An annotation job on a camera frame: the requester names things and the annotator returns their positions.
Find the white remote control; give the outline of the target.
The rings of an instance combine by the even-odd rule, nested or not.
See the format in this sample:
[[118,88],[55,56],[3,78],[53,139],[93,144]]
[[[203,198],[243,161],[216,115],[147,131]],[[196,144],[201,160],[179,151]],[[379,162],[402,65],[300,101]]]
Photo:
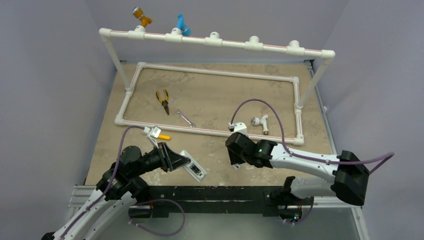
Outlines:
[[190,160],[189,163],[183,166],[184,170],[197,182],[203,181],[207,176],[206,170],[186,150],[182,150],[180,155],[187,157]]

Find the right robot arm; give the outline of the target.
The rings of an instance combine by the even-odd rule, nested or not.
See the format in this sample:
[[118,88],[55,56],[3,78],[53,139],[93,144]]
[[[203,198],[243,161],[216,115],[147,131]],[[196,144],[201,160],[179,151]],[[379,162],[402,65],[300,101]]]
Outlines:
[[256,168],[289,169],[310,177],[288,177],[280,196],[288,204],[309,197],[334,196],[346,204],[363,206],[370,171],[350,151],[319,154],[291,150],[270,140],[254,142],[245,134],[233,133],[226,141],[232,165],[247,163]]

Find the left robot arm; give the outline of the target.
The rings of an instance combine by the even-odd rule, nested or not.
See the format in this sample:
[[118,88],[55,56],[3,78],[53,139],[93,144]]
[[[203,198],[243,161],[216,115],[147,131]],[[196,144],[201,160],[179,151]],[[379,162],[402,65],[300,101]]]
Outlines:
[[165,199],[154,199],[152,187],[141,176],[156,169],[172,172],[179,168],[194,178],[204,177],[202,169],[187,151],[176,153],[165,142],[159,142],[146,153],[137,146],[125,147],[76,215],[59,230],[45,233],[42,239],[89,240],[120,211],[136,205],[152,209],[154,203]]

